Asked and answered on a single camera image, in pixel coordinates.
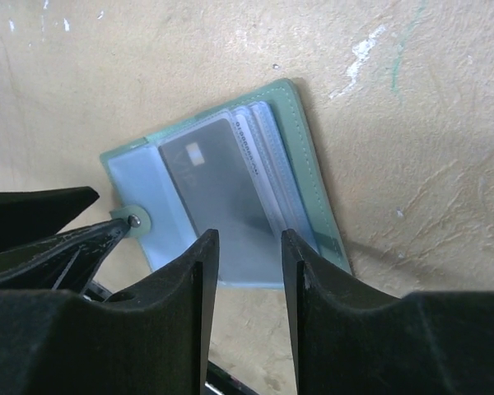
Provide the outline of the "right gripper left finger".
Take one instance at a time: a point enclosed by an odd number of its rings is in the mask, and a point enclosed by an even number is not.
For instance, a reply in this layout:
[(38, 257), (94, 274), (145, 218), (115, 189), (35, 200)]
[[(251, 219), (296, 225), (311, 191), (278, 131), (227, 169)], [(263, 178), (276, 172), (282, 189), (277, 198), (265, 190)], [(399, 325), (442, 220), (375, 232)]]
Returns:
[(0, 290), (0, 394), (201, 394), (219, 234), (105, 302)]

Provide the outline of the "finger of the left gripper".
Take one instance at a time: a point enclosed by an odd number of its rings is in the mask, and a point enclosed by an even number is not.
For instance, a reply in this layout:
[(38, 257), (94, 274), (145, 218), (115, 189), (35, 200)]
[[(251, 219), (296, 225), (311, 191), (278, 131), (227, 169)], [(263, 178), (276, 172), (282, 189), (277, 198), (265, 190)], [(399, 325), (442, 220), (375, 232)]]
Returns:
[(99, 197), (91, 187), (0, 192), (0, 253), (56, 235)]
[(126, 220), (112, 219), (1, 252), (0, 299), (64, 290), (105, 300), (108, 291), (93, 278), (129, 230)]

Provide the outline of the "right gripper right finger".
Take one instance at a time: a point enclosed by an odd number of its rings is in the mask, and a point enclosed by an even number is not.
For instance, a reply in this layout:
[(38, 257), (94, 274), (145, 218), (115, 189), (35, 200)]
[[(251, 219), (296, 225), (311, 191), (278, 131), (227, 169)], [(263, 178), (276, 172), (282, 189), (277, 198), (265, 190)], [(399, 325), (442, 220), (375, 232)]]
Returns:
[(494, 291), (393, 297), (282, 234), (300, 394), (494, 394)]

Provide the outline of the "green card holder wallet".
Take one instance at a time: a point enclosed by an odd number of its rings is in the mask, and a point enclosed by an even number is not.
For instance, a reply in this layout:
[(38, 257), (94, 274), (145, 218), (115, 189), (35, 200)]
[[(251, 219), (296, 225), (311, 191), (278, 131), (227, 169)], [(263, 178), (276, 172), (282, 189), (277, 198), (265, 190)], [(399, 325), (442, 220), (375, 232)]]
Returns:
[(350, 264), (296, 84), (276, 80), (100, 157), (148, 267), (206, 230), (219, 233), (218, 281), (281, 288), (281, 236), (294, 230), (344, 271)]

